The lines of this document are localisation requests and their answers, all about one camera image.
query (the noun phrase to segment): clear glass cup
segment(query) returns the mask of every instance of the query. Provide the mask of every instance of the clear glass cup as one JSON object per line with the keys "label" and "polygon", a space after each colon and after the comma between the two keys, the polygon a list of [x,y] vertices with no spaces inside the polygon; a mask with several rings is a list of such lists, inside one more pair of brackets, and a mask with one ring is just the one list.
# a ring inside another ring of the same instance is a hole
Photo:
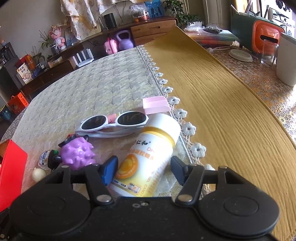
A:
{"label": "clear glass cup", "polygon": [[278,44],[263,40],[263,49],[261,54],[261,63],[267,66],[272,66],[277,53]]}

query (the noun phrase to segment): metal screw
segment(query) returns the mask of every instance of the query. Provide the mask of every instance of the metal screw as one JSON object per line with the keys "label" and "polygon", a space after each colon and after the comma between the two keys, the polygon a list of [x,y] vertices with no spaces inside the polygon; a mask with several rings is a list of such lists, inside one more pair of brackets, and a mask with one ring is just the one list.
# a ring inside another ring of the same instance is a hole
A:
{"label": "metal screw", "polygon": [[132,206],[135,207],[135,208],[141,207],[141,205],[139,203],[134,203]]}
{"label": "metal screw", "polygon": [[178,196],[178,199],[181,201],[181,202],[190,202],[192,201],[192,196],[188,195],[188,194],[182,194],[182,195],[179,195]]}
{"label": "metal screw", "polygon": [[141,206],[148,206],[149,205],[149,203],[147,203],[147,202],[141,202]]}
{"label": "metal screw", "polygon": [[105,195],[105,194],[97,196],[96,199],[99,202],[105,202],[105,203],[110,202],[112,200],[112,198],[109,195]]}

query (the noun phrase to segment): black robotic gripper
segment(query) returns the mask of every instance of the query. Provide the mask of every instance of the black robotic gripper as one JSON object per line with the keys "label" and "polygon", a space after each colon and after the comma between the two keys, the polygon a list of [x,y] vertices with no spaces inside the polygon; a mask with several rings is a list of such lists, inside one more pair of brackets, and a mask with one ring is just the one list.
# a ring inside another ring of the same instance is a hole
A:
{"label": "black robotic gripper", "polygon": [[[106,185],[117,167],[116,156],[77,171],[60,165],[0,214],[0,239],[276,241],[270,234],[279,218],[276,202],[228,167],[208,171],[173,156],[170,167],[183,186],[175,202],[114,200]],[[86,185],[89,200],[74,183]],[[210,183],[216,190],[200,198]]]}

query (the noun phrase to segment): black cylinder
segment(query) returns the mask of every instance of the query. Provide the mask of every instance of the black cylinder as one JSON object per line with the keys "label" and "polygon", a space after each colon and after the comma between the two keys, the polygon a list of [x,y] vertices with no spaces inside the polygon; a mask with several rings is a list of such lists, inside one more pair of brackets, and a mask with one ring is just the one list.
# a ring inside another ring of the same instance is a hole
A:
{"label": "black cylinder", "polygon": [[104,19],[105,19],[107,29],[117,27],[113,13],[108,13],[104,15]]}

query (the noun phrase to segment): white sunglasses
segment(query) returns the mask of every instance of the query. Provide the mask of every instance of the white sunglasses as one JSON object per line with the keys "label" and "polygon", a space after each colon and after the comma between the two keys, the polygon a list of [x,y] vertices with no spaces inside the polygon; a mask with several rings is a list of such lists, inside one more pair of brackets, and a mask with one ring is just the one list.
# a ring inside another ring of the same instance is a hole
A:
{"label": "white sunglasses", "polygon": [[[130,135],[137,129],[142,128],[148,121],[148,116],[139,111],[128,111],[120,114],[115,123],[108,123],[105,115],[95,115],[85,121],[76,129],[75,133],[79,136],[88,135],[98,138],[117,138]],[[99,131],[110,127],[122,127],[122,130],[114,132]]]}

